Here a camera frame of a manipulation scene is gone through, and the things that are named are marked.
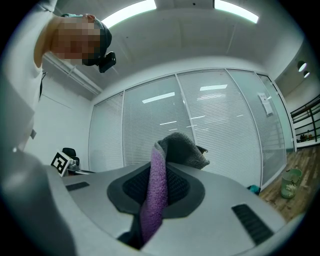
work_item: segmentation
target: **gray cloth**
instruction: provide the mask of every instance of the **gray cloth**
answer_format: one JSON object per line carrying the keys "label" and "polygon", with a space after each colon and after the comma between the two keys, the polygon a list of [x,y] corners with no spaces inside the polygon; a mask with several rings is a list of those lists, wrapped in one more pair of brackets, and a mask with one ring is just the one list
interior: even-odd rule
{"label": "gray cloth", "polygon": [[174,132],[159,140],[158,144],[166,155],[166,162],[173,162],[197,169],[202,169],[210,164],[210,161],[206,160],[203,156],[203,153],[207,150],[197,146],[183,133]]}

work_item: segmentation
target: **green trash bin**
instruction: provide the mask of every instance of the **green trash bin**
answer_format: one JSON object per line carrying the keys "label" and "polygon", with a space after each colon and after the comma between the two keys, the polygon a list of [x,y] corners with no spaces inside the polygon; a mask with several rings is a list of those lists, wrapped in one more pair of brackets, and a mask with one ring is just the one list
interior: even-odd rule
{"label": "green trash bin", "polygon": [[281,196],[283,198],[293,198],[300,186],[302,171],[300,169],[286,170],[282,174]]}

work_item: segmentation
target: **ear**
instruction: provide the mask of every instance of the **ear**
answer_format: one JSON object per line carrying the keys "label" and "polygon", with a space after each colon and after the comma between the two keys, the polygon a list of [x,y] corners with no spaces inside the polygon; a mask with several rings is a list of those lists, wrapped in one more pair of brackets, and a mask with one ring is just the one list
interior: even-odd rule
{"label": "ear", "polygon": [[84,14],[83,18],[87,19],[88,22],[93,23],[96,19],[96,16],[94,16],[92,14]]}

